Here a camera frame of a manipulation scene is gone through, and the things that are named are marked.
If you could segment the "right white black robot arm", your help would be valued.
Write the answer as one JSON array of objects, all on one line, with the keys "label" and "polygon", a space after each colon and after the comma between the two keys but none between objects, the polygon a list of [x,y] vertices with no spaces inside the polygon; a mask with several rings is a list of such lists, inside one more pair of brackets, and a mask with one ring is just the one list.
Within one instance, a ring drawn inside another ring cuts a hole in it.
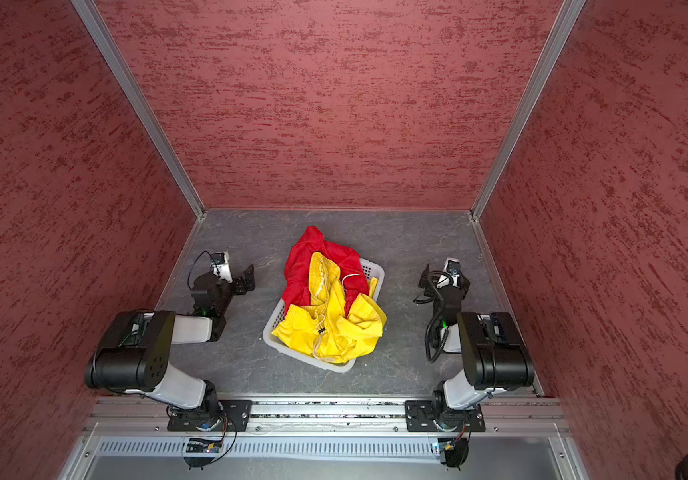
[{"label": "right white black robot arm", "polygon": [[459,354],[462,368],[433,391],[430,417],[441,431],[466,425],[479,404],[497,394],[533,385],[535,367],[511,314],[466,311],[463,300],[471,282],[458,260],[449,258],[441,270],[426,267],[416,304],[432,305],[424,333],[426,360],[433,364],[443,354]]}]

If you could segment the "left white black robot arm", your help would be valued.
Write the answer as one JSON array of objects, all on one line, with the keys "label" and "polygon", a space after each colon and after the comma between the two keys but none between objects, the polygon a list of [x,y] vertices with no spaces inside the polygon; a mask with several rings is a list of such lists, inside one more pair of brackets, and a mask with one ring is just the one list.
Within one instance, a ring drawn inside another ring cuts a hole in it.
[{"label": "left white black robot arm", "polygon": [[196,378],[170,362],[174,345],[215,343],[225,330],[236,296],[256,288],[255,267],[237,277],[223,265],[188,280],[193,312],[120,312],[103,334],[84,374],[86,386],[117,395],[139,395],[168,408],[171,431],[227,429],[229,414],[213,382]]}]

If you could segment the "red shorts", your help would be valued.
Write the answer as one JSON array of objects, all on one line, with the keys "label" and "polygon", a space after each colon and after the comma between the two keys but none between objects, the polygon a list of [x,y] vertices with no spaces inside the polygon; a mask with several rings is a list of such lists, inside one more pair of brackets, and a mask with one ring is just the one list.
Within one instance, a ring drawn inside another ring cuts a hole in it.
[{"label": "red shorts", "polygon": [[286,306],[307,307],[325,303],[334,288],[345,299],[348,314],[361,295],[371,296],[370,282],[353,248],[331,242],[314,226],[308,227],[292,247],[285,265]]}]

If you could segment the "right small circuit board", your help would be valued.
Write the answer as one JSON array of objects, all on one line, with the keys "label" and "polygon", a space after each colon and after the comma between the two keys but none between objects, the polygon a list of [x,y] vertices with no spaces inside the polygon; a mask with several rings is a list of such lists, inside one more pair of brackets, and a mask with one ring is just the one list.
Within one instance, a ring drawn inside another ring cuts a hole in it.
[{"label": "right small circuit board", "polygon": [[461,452],[459,440],[436,439],[431,443],[431,447],[433,454],[438,458]]}]

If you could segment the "small circuit board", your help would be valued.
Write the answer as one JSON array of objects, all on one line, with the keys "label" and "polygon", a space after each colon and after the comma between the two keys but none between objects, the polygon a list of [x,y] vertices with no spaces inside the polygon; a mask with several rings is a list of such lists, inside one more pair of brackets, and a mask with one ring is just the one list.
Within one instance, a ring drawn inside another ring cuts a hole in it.
[{"label": "small circuit board", "polygon": [[189,438],[185,447],[186,455],[217,455],[223,447],[222,440]]},{"label": "small circuit board", "polygon": [[431,443],[431,447],[433,454],[438,458],[461,452],[459,440],[436,439]]}]

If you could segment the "left small circuit board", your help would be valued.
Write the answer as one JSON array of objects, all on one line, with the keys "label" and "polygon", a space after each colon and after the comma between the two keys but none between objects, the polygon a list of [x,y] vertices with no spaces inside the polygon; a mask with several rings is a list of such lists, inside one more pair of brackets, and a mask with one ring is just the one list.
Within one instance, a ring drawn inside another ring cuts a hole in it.
[{"label": "left small circuit board", "polygon": [[186,455],[217,455],[223,447],[222,440],[189,438],[185,447]]}]

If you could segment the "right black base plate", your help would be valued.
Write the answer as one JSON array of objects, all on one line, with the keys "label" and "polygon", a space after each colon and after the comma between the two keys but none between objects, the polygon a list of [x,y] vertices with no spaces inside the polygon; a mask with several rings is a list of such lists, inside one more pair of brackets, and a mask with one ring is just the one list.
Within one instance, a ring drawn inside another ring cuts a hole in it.
[{"label": "right black base plate", "polygon": [[405,402],[405,416],[407,429],[412,433],[458,434],[486,431],[480,405],[468,410],[454,410],[429,400],[409,400]]}]

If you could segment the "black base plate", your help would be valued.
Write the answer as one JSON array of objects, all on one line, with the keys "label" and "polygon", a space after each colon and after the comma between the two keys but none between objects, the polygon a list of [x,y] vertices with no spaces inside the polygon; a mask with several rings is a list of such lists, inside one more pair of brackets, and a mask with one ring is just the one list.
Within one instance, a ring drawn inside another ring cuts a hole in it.
[{"label": "black base plate", "polygon": [[409,400],[405,402],[405,416],[407,429],[412,433],[458,434],[486,431],[480,405],[468,410],[454,410],[429,400]]},{"label": "black base plate", "polygon": [[253,405],[254,402],[247,399],[227,399],[216,402],[215,412],[207,412],[204,406],[196,409],[169,407],[167,430],[204,434],[245,432]]}]

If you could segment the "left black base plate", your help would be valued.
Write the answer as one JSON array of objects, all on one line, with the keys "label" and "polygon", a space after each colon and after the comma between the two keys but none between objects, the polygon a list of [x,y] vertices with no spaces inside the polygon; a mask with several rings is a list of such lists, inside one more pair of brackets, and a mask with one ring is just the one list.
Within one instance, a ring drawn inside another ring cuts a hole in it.
[{"label": "left black base plate", "polygon": [[207,412],[204,406],[196,409],[169,407],[167,430],[204,434],[245,432],[253,405],[254,402],[247,399],[227,399],[216,402],[215,412]]}]

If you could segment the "aluminium frame rail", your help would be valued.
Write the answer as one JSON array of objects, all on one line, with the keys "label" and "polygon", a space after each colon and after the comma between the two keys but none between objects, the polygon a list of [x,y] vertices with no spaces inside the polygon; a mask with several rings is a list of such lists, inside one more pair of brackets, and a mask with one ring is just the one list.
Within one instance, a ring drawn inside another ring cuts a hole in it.
[{"label": "aluminium frame rail", "polygon": [[[407,429],[405,402],[390,396],[238,396],[254,402],[245,437],[333,436],[397,437],[456,435]],[[560,400],[540,397],[504,396],[480,404],[486,431],[464,433],[473,437],[567,437],[573,429]],[[173,436],[200,434],[169,432],[168,408],[149,399],[99,397],[81,434]]]}]

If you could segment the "right corner aluminium post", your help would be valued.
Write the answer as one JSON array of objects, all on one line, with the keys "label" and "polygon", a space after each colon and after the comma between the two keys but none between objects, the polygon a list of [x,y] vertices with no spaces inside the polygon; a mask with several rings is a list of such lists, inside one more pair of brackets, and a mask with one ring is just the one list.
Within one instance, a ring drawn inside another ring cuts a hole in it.
[{"label": "right corner aluminium post", "polygon": [[481,220],[585,5],[585,0],[565,0],[562,3],[512,122],[471,210],[473,222]]}]

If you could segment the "corner aluminium post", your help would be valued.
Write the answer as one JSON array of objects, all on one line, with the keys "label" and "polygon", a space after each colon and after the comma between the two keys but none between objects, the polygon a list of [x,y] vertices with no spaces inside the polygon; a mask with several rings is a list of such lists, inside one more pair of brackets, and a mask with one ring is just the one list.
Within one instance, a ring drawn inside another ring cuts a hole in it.
[{"label": "corner aluminium post", "polygon": [[585,0],[565,0],[562,3],[512,122],[471,210],[473,222],[481,220],[585,5]]},{"label": "corner aluminium post", "polygon": [[120,85],[146,130],[148,137],[173,176],[175,183],[193,210],[196,219],[201,221],[207,212],[205,204],[197,193],[151,105],[144,96],[120,48],[113,39],[96,3],[88,0],[72,0],[71,4]]}]

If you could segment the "left corner aluminium post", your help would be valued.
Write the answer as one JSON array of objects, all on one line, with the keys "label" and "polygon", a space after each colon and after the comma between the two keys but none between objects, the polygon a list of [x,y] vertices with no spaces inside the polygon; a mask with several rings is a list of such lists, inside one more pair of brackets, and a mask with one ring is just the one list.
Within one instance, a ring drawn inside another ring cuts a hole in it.
[{"label": "left corner aluminium post", "polygon": [[146,130],[148,137],[173,176],[175,183],[193,210],[196,219],[201,221],[207,212],[205,204],[197,193],[151,105],[144,96],[120,48],[113,39],[96,3],[88,0],[72,0],[71,4],[120,85]]}]

